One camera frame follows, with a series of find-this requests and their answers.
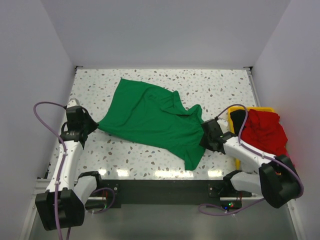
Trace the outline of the green t shirt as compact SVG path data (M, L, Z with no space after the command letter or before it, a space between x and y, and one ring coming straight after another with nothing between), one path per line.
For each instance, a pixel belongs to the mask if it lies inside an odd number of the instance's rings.
M99 130L118 138L168 150L197 168L205 148L200 145L202 107L185 109L178 91L142 81L121 79L111 105L98 123Z

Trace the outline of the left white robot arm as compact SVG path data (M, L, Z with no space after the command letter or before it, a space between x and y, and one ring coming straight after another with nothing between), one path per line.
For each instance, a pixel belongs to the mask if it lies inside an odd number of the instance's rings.
M55 170L45 192L35 198L38 214L47 231L81 226L89 196L99 196L104 190L98 171L76 175L85 143L89 134L98 128L98 123L74 99L63 109L66 122L60 131L51 130L59 142Z

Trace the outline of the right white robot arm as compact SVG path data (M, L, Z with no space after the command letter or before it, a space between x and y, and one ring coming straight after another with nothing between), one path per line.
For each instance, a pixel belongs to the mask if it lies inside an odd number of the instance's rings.
M202 147L236 158L251 167L248 172L234 170L224 176L221 193L230 197L238 192L257 194L276 209L302 196L303 183L287 155L266 153L230 131L223 132L216 119L205 121L201 127Z

